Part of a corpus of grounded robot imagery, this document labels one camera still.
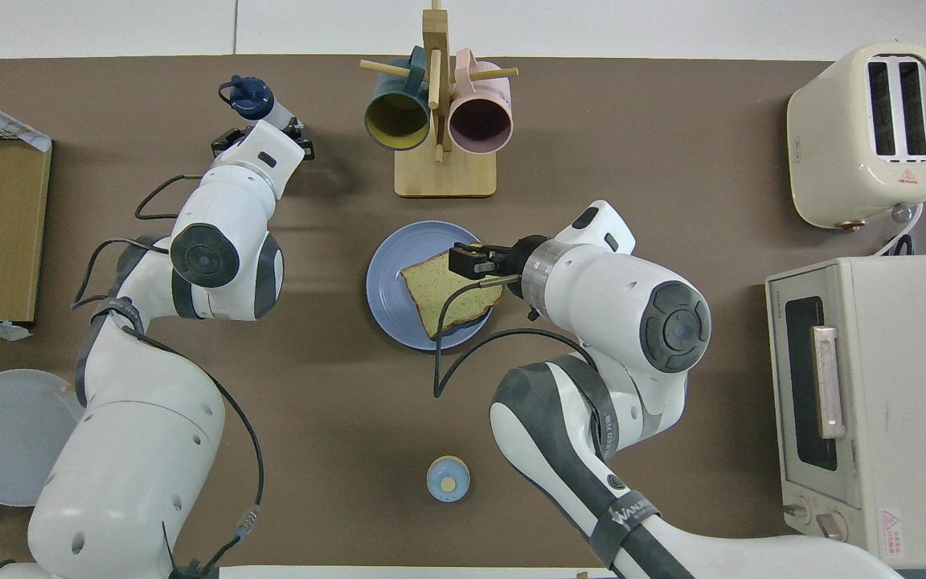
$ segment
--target mug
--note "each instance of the mug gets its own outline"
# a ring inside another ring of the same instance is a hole
[[[468,153],[495,153],[514,136],[514,110],[510,80],[471,80],[471,74],[498,70],[490,62],[477,62],[470,48],[456,52],[456,84],[449,106],[449,136]]]
[[[414,47],[408,60],[397,59],[389,64],[408,68],[409,76],[378,74],[363,124],[381,146],[410,150],[424,142],[431,122],[427,104],[429,85],[424,81],[427,56],[423,47]]]

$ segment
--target warning label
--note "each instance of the warning label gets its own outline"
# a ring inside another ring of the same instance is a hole
[[[916,177],[912,174],[910,169],[903,171],[903,176],[899,177],[900,183],[910,183],[912,186],[920,184],[920,181],[916,180]]]
[[[881,558],[903,558],[903,517],[898,509],[878,511],[881,530]]]

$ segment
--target teal mug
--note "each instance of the teal mug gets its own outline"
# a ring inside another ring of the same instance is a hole
[[[409,69],[409,76],[378,74],[363,124],[367,134],[381,146],[410,150],[424,142],[430,130],[429,85],[424,81],[427,56],[423,47],[414,47],[408,60],[397,59],[389,64]]]

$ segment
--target toaster oven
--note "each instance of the toaster oven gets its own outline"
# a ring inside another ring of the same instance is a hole
[[[926,568],[926,256],[765,282],[785,522]]]

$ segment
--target brown table surface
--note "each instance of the brown table surface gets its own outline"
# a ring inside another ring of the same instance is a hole
[[[226,565],[524,565],[599,567],[577,531],[501,457],[488,425],[492,392],[514,366],[565,347],[497,342],[468,360],[440,400],[433,359],[385,335],[367,308],[371,254],[417,220],[448,220],[481,240],[554,235],[589,202],[613,203],[636,254],[690,279],[710,302],[714,336],[691,372],[683,419],[611,466],[670,523],[713,536],[790,532],[780,503],[765,276],[871,253],[898,226],[818,230],[791,203],[788,97],[826,63],[502,58],[514,139],[484,200],[405,200],[393,161],[361,117],[374,73],[356,55],[176,56],[0,61],[0,109],[55,140],[33,337],[0,341],[0,371],[72,379],[89,311],[70,301],[89,253],[113,236],[165,230],[133,209],[162,180],[202,172],[209,142],[242,125],[216,98],[232,74],[268,81],[309,126],[317,160],[290,181],[269,227],[285,250],[281,300],[260,322],[163,319],[151,334],[231,389],[264,445],[264,513]],[[176,210],[191,184],[154,210]],[[926,212],[916,228],[926,253]],[[119,250],[92,292],[105,290]],[[526,326],[508,299],[482,335]],[[537,322],[536,326],[547,326]],[[424,477],[455,454],[473,473],[442,505]],[[177,543],[209,557],[251,502],[254,461],[234,413]],[[30,509],[0,506],[0,557],[29,561]]]

